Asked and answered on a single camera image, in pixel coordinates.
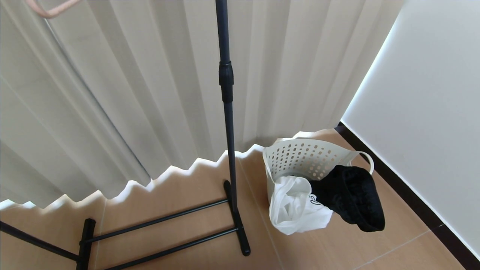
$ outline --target baseboard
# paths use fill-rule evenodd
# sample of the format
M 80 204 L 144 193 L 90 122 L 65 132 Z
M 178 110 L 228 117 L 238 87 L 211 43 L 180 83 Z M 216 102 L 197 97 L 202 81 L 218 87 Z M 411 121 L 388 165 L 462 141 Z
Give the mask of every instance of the baseboard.
M 357 151 L 368 153 L 375 164 L 375 170 L 400 195 L 418 217 L 432 230 L 438 239 L 455 256 L 466 270 L 479 270 L 480 261 L 442 220 L 402 181 L 385 163 L 378 158 L 342 122 L 335 130 Z

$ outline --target pink hanger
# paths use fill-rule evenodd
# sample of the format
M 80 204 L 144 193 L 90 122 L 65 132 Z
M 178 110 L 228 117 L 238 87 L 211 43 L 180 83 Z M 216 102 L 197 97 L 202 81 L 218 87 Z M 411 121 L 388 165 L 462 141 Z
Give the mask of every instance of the pink hanger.
M 56 17 L 57 15 L 71 8 L 73 5 L 75 5 L 80 1 L 81 0 L 68 0 L 61 5 L 54 7 L 49 11 L 45 11 L 42 7 L 38 5 L 37 0 L 26 0 L 27 4 L 30 6 L 31 9 L 33 9 L 33 11 L 35 11 L 41 17 L 47 18 L 47 19 Z

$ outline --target clothes rack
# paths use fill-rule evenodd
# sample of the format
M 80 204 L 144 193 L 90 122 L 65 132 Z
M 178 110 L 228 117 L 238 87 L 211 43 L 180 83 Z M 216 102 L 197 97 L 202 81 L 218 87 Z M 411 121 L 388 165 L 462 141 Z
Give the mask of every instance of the clothes rack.
M 230 206 L 230 212 L 232 214 L 234 226 L 228 230 L 224 230 L 219 233 L 214 233 L 209 236 L 178 245 L 176 247 L 157 252 L 146 257 L 136 259 L 130 262 L 119 264 L 114 267 L 107 268 L 105 270 L 120 270 L 134 265 L 138 265 L 156 258 L 166 256 L 168 254 L 186 249 L 188 247 L 201 244 L 203 242 L 224 236 L 229 233 L 236 232 L 238 240 L 240 242 L 240 249 L 244 256 L 250 254 L 250 246 L 248 244 L 247 235 L 243 228 L 240 213 L 237 206 L 237 181 L 235 175 L 235 144 L 233 136 L 233 69 L 230 61 L 229 43 L 228 43 L 228 13 L 227 13 L 227 0 L 216 0 L 216 18 L 218 26 L 218 41 L 220 47 L 220 64 L 218 69 L 218 78 L 222 91 L 222 101 L 224 105 L 225 113 L 225 127 L 227 133 L 227 148 L 228 148 L 228 166 L 230 169 L 230 182 L 225 180 L 223 187 L 225 190 L 225 199 L 207 203 L 195 208 L 191 208 L 185 211 L 177 212 L 169 216 L 161 217 L 152 221 L 147 221 L 141 224 L 137 224 L 128 228 L 124 228 L 115 232 L 107 233 L 94 237 L 95 220 L 86 219 L 84 222 L 84 228 L 82 232 L 82 238 L 80 240 L 79 253 L 74 254 L 70 251 L 42 241 L 36 237 L 33 237 L 21 230 L 18 230 L 2 221 L 0 221 L 0 231 L 10 234 L 23 241 L 36 245 L 40 248 L 53 252 L 57 255 L 74 260 L 77 264 L 76 270 L 88 270 L 88 262 L 90 260 L 90 252 L 92 243 L 100 241 L 106 238 L 114 237 L 123 233 L 128 233 L 134 230 L 138 230 L 147 226 L 151 226 L 163 221 L 167 221 L 173 218 L 177 218 L 183 215 L 187 215 L 196 211 L 203 210 L 205 208 L 213 207 L 219 204 L 228 203 Z

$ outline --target perforated basket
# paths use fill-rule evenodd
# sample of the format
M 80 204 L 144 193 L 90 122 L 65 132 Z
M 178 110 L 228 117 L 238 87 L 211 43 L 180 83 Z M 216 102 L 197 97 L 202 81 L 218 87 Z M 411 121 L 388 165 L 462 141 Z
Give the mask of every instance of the perforated basket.
M 291 139 L 280 141 L 263 152 L 267 174 L 268 200 L 275 186 L 275 179 L 294 175 L 308 180 L 321 180 L 336 165 L 351 166 L 351 161 L 359 154 L 367 157 L 370 174 L 373 173 L 373 160 L 369 154 L 350 151 L 330 142 L 313 139 Z

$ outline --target pleated curtain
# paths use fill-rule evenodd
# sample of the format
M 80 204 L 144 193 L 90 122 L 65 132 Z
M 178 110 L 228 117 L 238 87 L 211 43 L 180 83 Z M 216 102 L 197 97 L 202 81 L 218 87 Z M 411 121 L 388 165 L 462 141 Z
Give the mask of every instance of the pleated curtain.
M 229 0 L 236 150 L 336 126 L 401 5 Z M 112 198 L 227 149 L 214 0 L 0 12 L 0 200 Z

